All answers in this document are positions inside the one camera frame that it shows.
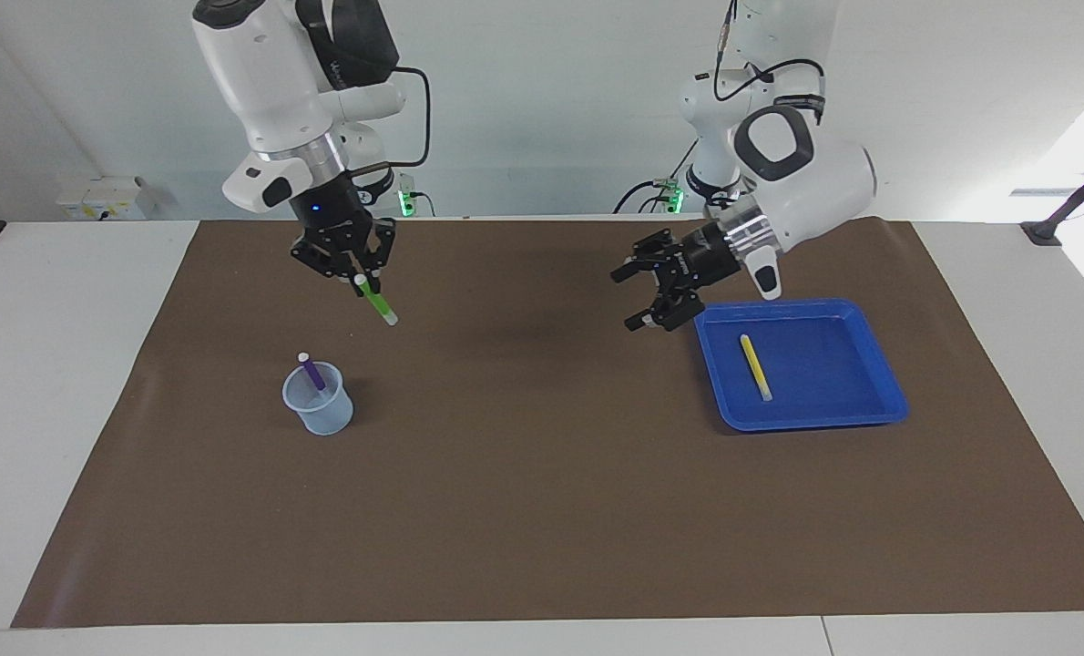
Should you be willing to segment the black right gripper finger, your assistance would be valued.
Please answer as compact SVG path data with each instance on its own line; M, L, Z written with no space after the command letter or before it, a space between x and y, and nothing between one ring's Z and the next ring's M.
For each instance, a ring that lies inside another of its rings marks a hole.
M291 256L321 276L354 282L356 229L305 227L291 245Z
M362 229L356 261L370 282L379 282L383 267L391 259L396 227L396 219L372 219L370 226Z

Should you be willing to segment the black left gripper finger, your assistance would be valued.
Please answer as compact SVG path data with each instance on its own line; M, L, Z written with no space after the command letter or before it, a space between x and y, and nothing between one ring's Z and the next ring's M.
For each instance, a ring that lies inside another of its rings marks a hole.
M638 329L659 327L672 332L691 323L705 310L700 287L693 282L691 285L672 285L670 290L663 290L662 283L655 282L656 294L650 307L625 317L625 329L636 332Z
M680 245L670 229L662 229L633 242L632 253L612 270L612 282L624 282L641 272L651 272L659 285L672 285L682 275Z

